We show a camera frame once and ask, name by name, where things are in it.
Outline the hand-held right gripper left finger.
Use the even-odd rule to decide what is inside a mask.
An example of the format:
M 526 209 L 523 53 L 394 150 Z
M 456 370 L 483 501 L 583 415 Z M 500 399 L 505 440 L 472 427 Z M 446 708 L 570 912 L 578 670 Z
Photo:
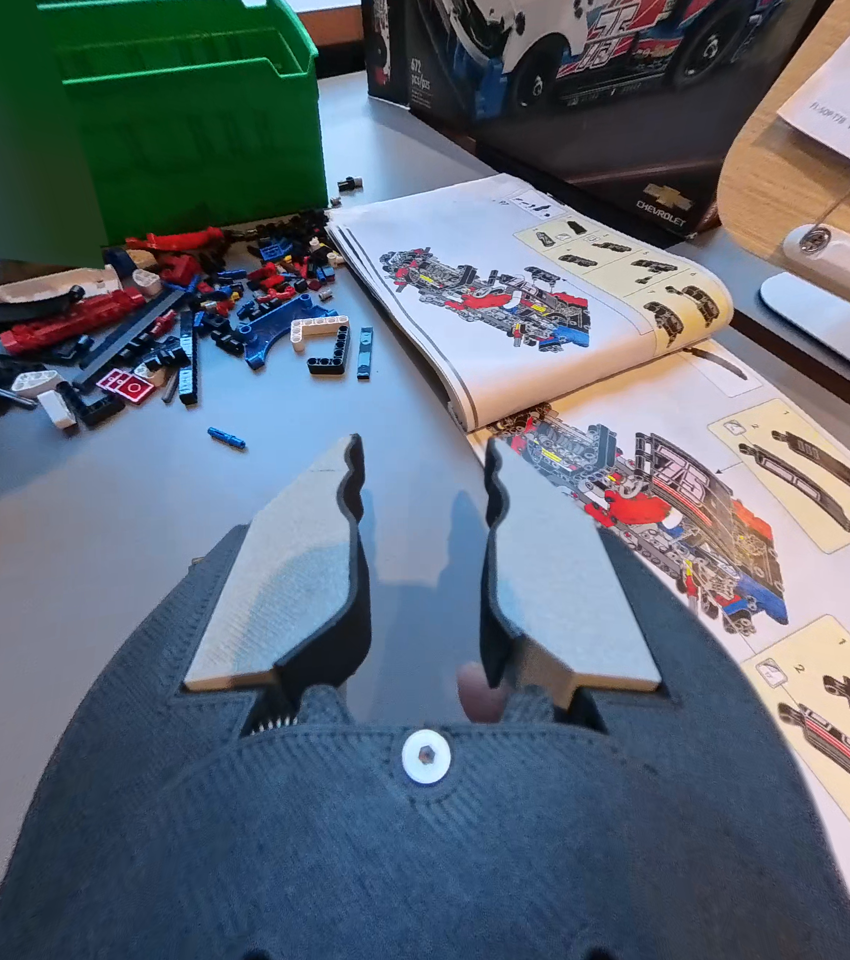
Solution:
M 191 692 L 339 688 L 369 653 L 359 434 L 336 441 L 250 523 L 202 635 Z

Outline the wooden document board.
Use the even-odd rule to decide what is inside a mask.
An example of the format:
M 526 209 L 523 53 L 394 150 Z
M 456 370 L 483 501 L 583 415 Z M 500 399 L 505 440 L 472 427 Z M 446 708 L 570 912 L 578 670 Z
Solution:
M 850 162 L 792 130 L 777 110 L 850 35 L 850 1 L 833 2 L 738 134 L 719 179 L 719 217 L 756 257 L 784 263 L 782 240 L 812 225 L 850 186 Z M 827 224 L 850 234 L 850 197 Z

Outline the black L-shaped beam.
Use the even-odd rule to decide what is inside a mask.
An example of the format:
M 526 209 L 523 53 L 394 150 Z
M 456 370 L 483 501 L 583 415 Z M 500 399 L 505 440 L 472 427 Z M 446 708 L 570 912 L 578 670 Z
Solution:
M 350 345 L 350 327 L 342 324 L 335 331 L 335 342 L 331 354 L 310 357 L 307 361 L 309 373 L 313 377 L 339 377 L 346 372 Z

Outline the person's right hand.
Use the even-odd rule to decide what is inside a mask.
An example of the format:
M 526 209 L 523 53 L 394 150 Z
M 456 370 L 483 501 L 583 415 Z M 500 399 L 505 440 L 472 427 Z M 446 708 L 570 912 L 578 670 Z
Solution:
M 458 667 L 456 686 L 459 702 L 469 721 L 490 725 L 503 719 L 511 688 L 505 684 L 490 686 L 479 662 L 470 661 Z

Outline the black toy car box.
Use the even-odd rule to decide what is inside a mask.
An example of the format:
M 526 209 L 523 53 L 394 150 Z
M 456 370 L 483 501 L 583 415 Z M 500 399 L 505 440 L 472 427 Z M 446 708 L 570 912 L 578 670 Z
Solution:
M 828 2 L 361 2 L 370 95 L 688 237 Z

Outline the grey desk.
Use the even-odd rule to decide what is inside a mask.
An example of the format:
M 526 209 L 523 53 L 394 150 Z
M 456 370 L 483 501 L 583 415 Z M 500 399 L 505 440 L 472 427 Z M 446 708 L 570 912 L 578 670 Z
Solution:
M 611 534 L 659 689 L 465 716 L 485 447 L 363 284 L 364 385 L 208 346 L 190 411 L 0 417 L 0 958 L 850 958 L 849 822 Z M 361 666 L 187 690 L 254 516 L 351 434 Z

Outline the green plastic bin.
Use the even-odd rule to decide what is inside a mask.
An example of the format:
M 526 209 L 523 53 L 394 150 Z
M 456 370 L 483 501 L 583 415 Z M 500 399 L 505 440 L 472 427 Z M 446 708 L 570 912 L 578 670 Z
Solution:
M 316 64 L 287 2 L 0 2 L 0 258 L 322 208 Z

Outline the blue curved arch panel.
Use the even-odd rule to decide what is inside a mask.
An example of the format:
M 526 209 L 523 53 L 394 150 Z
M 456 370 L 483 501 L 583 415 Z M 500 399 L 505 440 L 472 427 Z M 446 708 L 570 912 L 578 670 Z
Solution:
M 262 316 L 239 325 L 237 334 L 243 345 L 243 356 L 252 371 L 265 366 L 266 356 L 274 343 L 291 334 L 293 324 L 305 320 L 337 319 L 330 309 L 316 304 L 309 294 L 298 294 Z

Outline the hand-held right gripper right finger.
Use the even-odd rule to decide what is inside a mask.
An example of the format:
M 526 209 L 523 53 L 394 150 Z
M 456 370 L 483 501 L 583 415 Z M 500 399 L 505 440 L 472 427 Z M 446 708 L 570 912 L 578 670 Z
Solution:
M 661 674 L 593 520 L 492 438 L 483 478 L 479 650 L 491 688 L 535 685 L 560 709 L 584 687 L 658 690 Z

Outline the white L-shaped beam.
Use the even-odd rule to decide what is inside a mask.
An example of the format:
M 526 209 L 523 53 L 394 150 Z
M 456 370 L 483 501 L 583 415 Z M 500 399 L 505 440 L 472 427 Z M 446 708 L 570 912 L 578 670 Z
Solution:
M 341 330 L 350 327 L 347 316 L 332 315 L 327 317 L 298 318 L 290 324 L 290 342 L 295 353 L 303 355 L 306 351 L 306 342 L 309 339 L 321 337 L 337 337 Z

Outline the building instruction booklet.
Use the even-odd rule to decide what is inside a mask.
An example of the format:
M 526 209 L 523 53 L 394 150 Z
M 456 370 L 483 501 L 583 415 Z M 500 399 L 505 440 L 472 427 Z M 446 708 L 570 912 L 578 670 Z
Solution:
M 717 343 L 723 283 L 505 174 L 329 233 L 477 452 L 654 571 L 850 824 L 850 451 Z

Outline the pile of toy building bricks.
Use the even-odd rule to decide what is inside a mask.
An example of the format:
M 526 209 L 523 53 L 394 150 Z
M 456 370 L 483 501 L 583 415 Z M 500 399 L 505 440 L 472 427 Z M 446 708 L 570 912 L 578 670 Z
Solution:
M 308 210 L 149 233 L 108 247 L 101 269 L 0 284 L 0 404 L 40 409 L 67 434 L 158 392 L 197 406 L 202 339 L 246 364 L 240 324 L 298 294 L 339 315 L 330 303 L 344 260 L 328 222 Z

